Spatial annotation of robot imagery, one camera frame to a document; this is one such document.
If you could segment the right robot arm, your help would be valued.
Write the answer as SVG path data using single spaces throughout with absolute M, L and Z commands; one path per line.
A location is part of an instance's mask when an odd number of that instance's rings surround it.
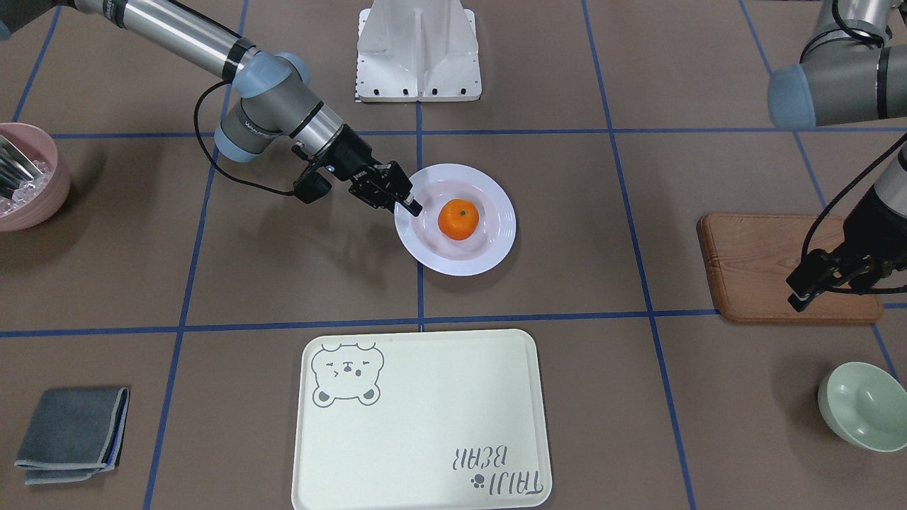
M 349 183 L 350 194 L 372 208 L 421 213 L 398 162 L 373 158 L 371 146 L 309 88 L 308 67 L 298 56 L 270 54 L 177 1 L 68 1 L 66 6 L 103 16 L 210 72 L 219 85 L 231 85 L 240 99 L 214 132 L 216 149 L 246 164 L 275 139 L 291 139 L 305 168 L 279 195 L 307 204 L 321 199 L 332 187 L 320 173 L 324 169 Z

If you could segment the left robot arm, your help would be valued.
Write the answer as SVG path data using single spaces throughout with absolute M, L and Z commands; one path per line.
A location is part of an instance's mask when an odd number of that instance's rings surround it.
M 783 130 L 903 118 L 906 48 L 890 43 L 889 17 L 903 1 L 825 1 L 796 64 L 772 74 L 769 116 Z M 787 277 L 789 304 L 806 310 L 823 293 L 890 295 L 905 287 L 879 282 L 906 264 L 905 138 L 897 139 L 858 177 L 851 191 L 880 164 L 885 170 L 843 220 L 843 241 L 832 251 L 811 249 L 833 198 L 808 229 L 797 267 Z

